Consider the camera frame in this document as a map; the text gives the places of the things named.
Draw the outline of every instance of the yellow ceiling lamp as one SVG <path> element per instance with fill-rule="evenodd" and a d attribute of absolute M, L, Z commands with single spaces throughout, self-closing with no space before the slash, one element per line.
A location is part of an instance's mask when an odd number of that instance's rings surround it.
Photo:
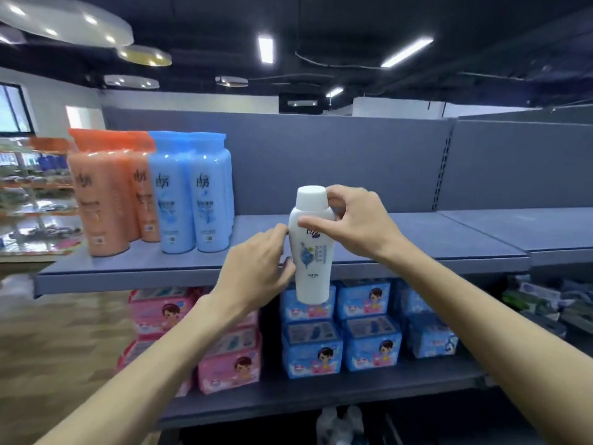
<path fill-rule="evenodd" d="M 117 49 L 117 55 L 124 61 L 150 67 L 167 67 L 172 64 L 171 55 L 152 47 L 128 45 Z"/>

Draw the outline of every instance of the hand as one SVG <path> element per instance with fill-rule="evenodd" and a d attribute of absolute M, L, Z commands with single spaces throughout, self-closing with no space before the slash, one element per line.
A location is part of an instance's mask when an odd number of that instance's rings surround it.
<path fill-rule="evenodd" d="M 303 216 L 298 221 L 300 227 L 327 234 L 351 253 L 379 262 L 386 261 L 395 250 L 411 245 L 375 192 L 346 186 L 330 186 L 326 190 L 330 206 L 337 209 L 336 221 Z"/>
<path fill-rule="evenodd" d="M 247 315 L 282 292 L 296 269 L 290 257 L 284 261 L 284 268 L 278 269 L 287 233 L 286 225 L 277 224 L 232 247 L 213 294 L 240 307 L 241 314 Z"/>

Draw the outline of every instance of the forearm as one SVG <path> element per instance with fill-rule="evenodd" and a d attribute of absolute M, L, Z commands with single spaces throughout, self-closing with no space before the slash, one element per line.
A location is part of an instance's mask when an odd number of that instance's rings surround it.
<path fill-rule="evenodd" d="M 443 318 L 523 414 L 554 443 L 593 435 L 593 360 L 410 244 L 382 262 Z"/>
<path fill-rule="evenodd" d="M 244 314 L 224 294 L 203 296 L 177 326 L 38 443 L 140 443 L 211 344 Z"/>

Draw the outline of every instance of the window frame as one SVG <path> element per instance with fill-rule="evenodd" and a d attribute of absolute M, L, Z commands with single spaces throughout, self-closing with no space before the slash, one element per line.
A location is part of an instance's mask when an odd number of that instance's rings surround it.
<path fill-rule="evenodd" d="M 8 96 L 8 91 L 6 89 L 4 89 L 4 87 L 14 87 L 15 89 L 17 89 L 19 91 L 19 96 L 21 97 L 21 104 L 23 105 L 23 110 L 25 111 L 25 116 L 26 116 L 27 122 L 31 128 L 31 131 L 27 131 L 27 132 L 21 132 L 21 131 L 2 132 L 2 131 L 0 131 L 0 138 L 18 138 L 18 137 L 34 136 L 35 135 L 35 127 L 33 126 L 33 121 L 31 119 L 31 115 L 29 114 L 29 107 L 27 106 L 27 102 L 25 100 L 25 94 L 23 92 L 23 88 L 21 87 L 20 84 L 13 84 L 10 82 L 0 81 L 0 90 L 4 91 L 4 95 L 6 96 L 6 99 L 8 100 L 8 105 L 10 106 L 12 118 L 14 119 L 14 123 L 17 125 L 17 128 L 19 127 L 17 115 L 14 112 L 14 107 L 12 106 L 12 102 L 10 100 L 10 97 Z"/>

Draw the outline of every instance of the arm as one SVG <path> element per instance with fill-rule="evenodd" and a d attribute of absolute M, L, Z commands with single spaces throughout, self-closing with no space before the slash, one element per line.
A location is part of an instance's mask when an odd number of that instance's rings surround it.
<path fill-rule="evenodd" d="M 550 443 L 593 437 L 593 359 L 442 266 L 399 231 L 378 195 L 331 186 L 338 221 L 301 217 L 352 253 L 403 277 Z"/>
<path fill-rule="evenodd" d="M 214 290 L 38 445 L 140 443 L 208 348 L 284 290 L 295 271 L 289 259 L 278 271 L 287 231 L 277 225 L 231 248 Z"/>

